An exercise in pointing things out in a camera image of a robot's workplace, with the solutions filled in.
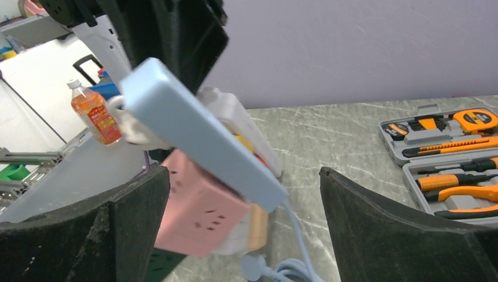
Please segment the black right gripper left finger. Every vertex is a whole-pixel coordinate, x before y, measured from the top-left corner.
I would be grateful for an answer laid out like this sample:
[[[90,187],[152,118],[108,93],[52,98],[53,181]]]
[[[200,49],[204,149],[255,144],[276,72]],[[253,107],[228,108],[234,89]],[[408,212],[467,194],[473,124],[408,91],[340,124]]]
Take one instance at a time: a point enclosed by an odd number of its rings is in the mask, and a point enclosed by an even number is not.
[[[2,281],[143,281],[169,195],[159,166],[77,203],[1,224]]]

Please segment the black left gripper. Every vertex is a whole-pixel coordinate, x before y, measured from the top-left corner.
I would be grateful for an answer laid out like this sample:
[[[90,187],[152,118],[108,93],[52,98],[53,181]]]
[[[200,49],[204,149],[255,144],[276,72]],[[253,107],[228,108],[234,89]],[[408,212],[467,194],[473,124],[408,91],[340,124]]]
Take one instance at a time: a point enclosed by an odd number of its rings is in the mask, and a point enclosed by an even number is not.
[[[99,1],[133,68],[161,60],[196,93],[228,44],[223,1]]]

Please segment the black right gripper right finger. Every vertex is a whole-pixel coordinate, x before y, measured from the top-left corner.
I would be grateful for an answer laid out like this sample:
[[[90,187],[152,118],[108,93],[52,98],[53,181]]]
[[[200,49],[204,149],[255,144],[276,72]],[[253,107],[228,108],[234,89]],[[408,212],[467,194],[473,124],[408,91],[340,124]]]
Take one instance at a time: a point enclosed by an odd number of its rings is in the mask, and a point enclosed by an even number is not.
[[[497,280],[497,228],[412,209],[330,167],[319,176],[342,281]]]

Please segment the light blue power strip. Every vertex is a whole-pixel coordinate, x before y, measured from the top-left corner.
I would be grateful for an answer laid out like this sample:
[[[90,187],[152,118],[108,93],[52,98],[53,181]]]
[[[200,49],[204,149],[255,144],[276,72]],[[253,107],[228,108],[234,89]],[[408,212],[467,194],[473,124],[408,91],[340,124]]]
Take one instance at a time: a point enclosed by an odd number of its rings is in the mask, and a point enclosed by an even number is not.
[[[230,188],[273,211],[284,186],[157,58],[119,83],[126,110]]]

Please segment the white power strip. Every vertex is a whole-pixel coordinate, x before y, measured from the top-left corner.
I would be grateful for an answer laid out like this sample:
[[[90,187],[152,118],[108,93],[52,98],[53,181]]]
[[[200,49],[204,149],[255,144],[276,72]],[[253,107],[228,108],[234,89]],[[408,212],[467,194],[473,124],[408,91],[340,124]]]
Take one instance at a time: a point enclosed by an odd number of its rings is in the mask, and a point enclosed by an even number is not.
[[[236,95],[217,88],[202,88],[197,98],[230,132],[249,142],[253,152],[265,161],[275,177],[282,175],[282,160]]]

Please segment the pink cube socket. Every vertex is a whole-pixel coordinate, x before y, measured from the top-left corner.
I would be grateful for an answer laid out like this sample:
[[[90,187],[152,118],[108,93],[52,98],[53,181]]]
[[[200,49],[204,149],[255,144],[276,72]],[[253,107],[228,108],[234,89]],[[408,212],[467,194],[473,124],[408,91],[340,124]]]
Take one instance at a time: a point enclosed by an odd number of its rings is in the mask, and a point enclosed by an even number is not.
[[[154,246],[206,256],[250,211],[250,204],[179,150],[162,165],[170,173],[170,193]]]

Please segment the grey tool tray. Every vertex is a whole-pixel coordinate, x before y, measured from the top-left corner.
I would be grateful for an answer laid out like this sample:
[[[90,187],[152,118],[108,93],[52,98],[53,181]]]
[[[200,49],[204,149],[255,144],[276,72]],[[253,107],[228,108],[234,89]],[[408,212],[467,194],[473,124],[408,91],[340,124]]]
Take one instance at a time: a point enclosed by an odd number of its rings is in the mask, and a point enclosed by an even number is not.
[[[414,116],[381,122],[379,135],[419,210],[497,226],[496,112],[421,106]]]

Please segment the light blue round plug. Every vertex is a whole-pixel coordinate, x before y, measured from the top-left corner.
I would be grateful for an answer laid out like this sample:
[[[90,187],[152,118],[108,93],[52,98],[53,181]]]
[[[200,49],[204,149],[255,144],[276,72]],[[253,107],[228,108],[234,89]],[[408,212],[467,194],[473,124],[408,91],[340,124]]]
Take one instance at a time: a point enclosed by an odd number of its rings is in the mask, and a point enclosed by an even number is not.
[[[240,269],[248,281],[258,281],[265,276],[267,263],[262,254],[251,252],[242,256]]]

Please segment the dark green cube socket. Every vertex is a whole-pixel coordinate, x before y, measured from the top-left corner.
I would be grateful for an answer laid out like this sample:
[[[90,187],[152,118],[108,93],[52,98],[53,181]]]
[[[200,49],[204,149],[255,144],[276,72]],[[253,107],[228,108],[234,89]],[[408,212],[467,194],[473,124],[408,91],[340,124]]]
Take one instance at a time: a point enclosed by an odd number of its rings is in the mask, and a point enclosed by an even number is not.
[[[144,281],[163,281],[186,257],[184,254],[153,249]]]

